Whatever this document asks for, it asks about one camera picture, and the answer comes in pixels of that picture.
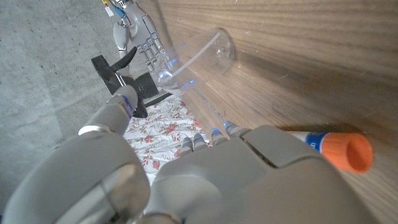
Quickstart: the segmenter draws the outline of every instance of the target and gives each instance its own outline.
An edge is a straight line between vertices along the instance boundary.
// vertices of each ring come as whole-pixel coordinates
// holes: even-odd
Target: concrete floor
[[[14,0],[0,8],[0,214],[18,183],[110,97],[90,59],[118,59],[100,0]],[[138,55],[131,69],[146,71]]]

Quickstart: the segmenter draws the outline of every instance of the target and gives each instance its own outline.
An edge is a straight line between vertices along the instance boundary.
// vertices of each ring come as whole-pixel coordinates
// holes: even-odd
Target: gray robotic hand
[[[272,126],[185,138],[150,187],[122,137],[136,105],[121,87],[22,181],[3,223],[376,223],[321,154]]]
[[[127,44],[131,41],[140,54],[145,55],[146,65],[154,72],[156,56],[163,50],[155,25],[150,17],[132,0],[112,0],[121,21],[114,24],[113,37],[119,49],[120,57],[127,54]],[[120,75],[129,75],[129,67],[120,71]]]
[[[377,223],[337,170],[297,138],[272,126],[225,122],[213,147],[183,140],[151,186],[137,224]]]

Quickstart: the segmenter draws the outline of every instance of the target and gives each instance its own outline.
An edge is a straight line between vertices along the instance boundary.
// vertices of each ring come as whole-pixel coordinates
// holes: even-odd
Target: orange marker cap
[[[320,148],[322,155],[339,169],[362,173],[373,162],[372,145],[362,134],[328,133]]]

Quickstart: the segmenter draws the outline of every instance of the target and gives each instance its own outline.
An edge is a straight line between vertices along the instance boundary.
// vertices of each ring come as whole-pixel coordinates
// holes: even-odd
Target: wooden surface
[[[166,47],[222,27],[233,66],[198,91],[227,120],[255,128],[364,133],[365,174],[341,172],[382,223],[398,223],[398,2],[143,0]],[[223,121],[183,99],[209,134]]]

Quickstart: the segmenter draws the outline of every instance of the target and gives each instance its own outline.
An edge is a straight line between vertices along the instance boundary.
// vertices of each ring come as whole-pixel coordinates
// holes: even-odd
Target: floral cloth
[[[182,140],[203,131],[179,96],[169,96],[147,110],[148,117],[133,118],[123,137],[152,183],[162,165],[178,156]]]

